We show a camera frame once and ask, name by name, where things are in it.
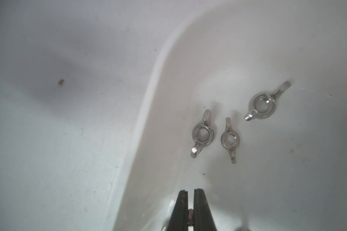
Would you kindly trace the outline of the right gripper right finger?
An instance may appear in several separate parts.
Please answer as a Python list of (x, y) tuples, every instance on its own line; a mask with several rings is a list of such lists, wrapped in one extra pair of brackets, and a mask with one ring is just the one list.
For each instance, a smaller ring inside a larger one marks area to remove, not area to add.
[(194, 224), (195, 231), (217, 231), (205, 192), (203, 189), (194, 190)]

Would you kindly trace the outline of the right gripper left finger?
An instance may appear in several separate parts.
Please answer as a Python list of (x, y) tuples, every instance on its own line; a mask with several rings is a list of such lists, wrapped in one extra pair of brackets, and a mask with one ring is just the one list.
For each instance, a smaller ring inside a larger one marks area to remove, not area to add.
[(188, 231), (189, 206), (188, 192), (181, 190), (178, 194), (171, 218), (166, 228), (167, 231)]

